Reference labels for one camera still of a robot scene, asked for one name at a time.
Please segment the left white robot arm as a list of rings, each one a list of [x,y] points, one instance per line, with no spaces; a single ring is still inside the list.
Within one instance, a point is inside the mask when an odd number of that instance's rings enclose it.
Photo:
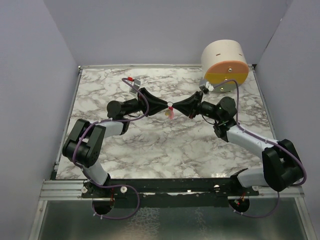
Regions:
[[[106,197],[111,190],[110,175],[98,161],[104,139],[124,135],[130,122],[152,116],[168,107],[168,103],[140,88],[137,97],[124,102],[107,104],[107,119],[89,122],[78,119],[62,148],[62,155],[79,167],[92,182],[97,196]]]

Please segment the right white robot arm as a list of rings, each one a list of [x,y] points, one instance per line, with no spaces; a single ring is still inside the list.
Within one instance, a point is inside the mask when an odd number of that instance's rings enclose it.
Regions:
[[[172,107],[190,119],[202,115],[214,120],[213,129],[218,138],[246,149],[262,161],[261,168],[248,168],[234,174],[236,179],[229,184],[234,195],[240,196],[252,186],[270,187],[281,192],[302,184],[306,171],[291,141],[264,138],[241,127],[235,120],[238,112],[231,97],[223,97],[217,104],[203,101],[202,97],[197,91]]]

